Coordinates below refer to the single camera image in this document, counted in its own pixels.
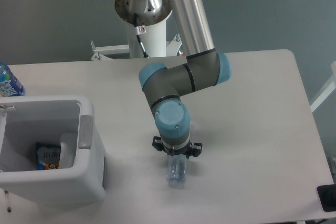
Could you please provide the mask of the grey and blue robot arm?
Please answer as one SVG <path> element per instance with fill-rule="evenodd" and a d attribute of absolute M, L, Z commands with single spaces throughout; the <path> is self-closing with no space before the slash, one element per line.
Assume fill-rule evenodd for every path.
<path fill-rule="evenodd" d="M 154 56 L 143 42 L 149 27 L 174 14 L 186 63 L 150 63 L 139 82 L 159 131 L 153 147 L 170 156 L 199 156 L 203 146 L 190 140 L 191 117 L 181 97 L 223 83 L 232 72 L 227 56 L 216 52 L 202 0 L 115 0 L 115 9 L 130 24 L 142 58 Z"/>

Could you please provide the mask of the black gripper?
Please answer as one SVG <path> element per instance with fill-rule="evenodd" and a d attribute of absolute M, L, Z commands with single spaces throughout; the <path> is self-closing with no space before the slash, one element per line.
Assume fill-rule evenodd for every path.
<path fill-rule="evenodd" d="M 152 146 L 159 152 L 165 151 L 169 156 L 186 154 L 186 158 L 190 158 L 191 156 L 198 157 L 203 150 L 202 143 L 191 143 L 189 138 L 181 144 L 171 145 L 162 141 L 159 136 L 154 136 Z"/>

